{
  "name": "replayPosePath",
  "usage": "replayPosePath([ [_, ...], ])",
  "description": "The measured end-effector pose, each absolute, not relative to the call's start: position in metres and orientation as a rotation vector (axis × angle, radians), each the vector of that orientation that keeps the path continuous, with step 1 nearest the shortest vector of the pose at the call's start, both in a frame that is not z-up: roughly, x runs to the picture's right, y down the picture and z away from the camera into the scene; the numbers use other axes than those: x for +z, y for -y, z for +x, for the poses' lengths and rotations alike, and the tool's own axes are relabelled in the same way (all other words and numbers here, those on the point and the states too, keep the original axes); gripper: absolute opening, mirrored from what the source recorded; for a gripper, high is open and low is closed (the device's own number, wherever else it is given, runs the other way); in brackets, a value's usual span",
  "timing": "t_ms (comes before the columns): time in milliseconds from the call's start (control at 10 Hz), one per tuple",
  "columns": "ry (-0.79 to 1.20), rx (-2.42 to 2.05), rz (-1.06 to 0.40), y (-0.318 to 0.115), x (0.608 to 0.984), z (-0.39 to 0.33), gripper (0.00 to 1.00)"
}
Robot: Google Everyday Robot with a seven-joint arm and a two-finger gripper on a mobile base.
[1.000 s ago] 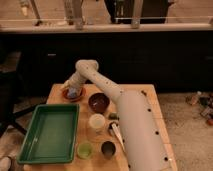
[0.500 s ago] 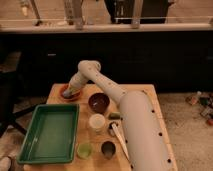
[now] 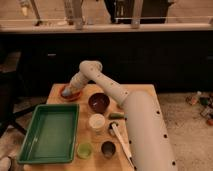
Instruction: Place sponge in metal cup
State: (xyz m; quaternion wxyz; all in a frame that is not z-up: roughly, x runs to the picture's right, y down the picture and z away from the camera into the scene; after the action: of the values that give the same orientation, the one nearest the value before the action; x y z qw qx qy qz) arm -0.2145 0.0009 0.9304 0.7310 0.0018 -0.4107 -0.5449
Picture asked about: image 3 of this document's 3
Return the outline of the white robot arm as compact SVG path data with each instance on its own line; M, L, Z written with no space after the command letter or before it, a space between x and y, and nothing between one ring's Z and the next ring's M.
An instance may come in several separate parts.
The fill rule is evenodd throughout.
M155 98L144 90L128 91L102 73L99 61L82 61L62 91L63 97L80 92L94 81L123 109L136 171L178 171L166 125Z

